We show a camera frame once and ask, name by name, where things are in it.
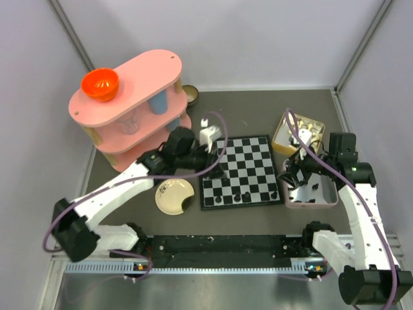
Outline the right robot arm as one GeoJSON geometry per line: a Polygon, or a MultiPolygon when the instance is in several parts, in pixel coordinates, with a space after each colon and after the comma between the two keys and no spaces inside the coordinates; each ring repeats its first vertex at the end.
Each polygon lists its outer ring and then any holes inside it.
{"type": "Polygon", "coordinates": [[[385,236],[372,166],[358,160],[353,133],[332,133],[329,150],[321,155],[314,154],[307,134],[306,129],[293,134],[299,148],[279,179],[293,189],[306,186],[314,174],[333,181],[347,212],[354,246],[348,249],[329,224],[313,221],[303,232],[301,248],[327,260],[338,275],[346,304],[388,309],[412,288],[412,273],[401,270],[385,236]]]}

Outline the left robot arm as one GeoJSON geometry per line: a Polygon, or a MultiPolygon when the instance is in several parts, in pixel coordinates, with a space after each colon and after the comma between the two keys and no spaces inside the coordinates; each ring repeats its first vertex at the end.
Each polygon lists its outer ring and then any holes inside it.
{"type": "Polygon", "coordinates": [[[191,170],[191,178],[224,175],[219,160],[224,155],[213,142],[222,135],[212,125],[196,136],[177,127],[158,148],[144,152],[128,168],[97,190],[73,201],[63,198],[54,206],[51,233],[72,262],[80,262],[98,251],[126,251],[139,256],[146,250],[146,236],[135,224],[101,225],[101,222],[131,198],[176,170],[191,170]]]}

